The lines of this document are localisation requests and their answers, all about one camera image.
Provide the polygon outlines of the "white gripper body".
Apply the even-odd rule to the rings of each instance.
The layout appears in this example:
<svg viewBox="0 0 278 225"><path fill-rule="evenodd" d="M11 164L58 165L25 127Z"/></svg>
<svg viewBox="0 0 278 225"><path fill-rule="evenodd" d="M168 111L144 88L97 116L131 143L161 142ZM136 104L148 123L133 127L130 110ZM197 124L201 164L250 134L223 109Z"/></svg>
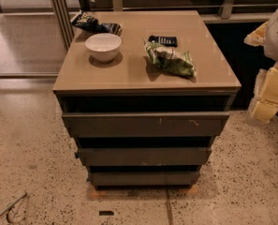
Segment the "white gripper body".
<svg viewBox="0 0 278 225"><path fill-rule="evenodd" d="M278 113L278 62L261 69L256 75L254 97L251 99L246 121L248 124L268 124Z"/></svg>

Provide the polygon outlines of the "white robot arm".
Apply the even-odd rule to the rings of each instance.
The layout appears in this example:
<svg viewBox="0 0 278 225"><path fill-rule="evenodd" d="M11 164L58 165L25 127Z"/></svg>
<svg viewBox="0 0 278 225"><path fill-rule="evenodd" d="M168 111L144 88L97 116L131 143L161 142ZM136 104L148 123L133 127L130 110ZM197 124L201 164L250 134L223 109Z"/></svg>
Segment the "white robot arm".
<svg viewBox="0 0 278 225"><path fill-rule="evenodd" d="M261 69L256 75L254 97L247 112L249 125L264 126L278 113L278 8L267 22L245 37L244 43L262 46L265 56L275 62L273 67Z"/></svg>

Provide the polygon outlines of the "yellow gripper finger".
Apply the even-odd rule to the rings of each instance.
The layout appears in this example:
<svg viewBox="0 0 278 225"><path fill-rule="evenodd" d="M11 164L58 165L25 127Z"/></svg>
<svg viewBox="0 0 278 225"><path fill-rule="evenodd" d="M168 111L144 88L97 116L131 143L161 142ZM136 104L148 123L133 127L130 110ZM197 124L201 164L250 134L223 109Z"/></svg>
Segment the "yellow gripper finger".
<svg viewBox="0 0 278 225"><path fill-rule="evenodd" d="M250 46L263 46L267 24L267 22L262 23L256 30L247 35L243 42Z"/></svg>

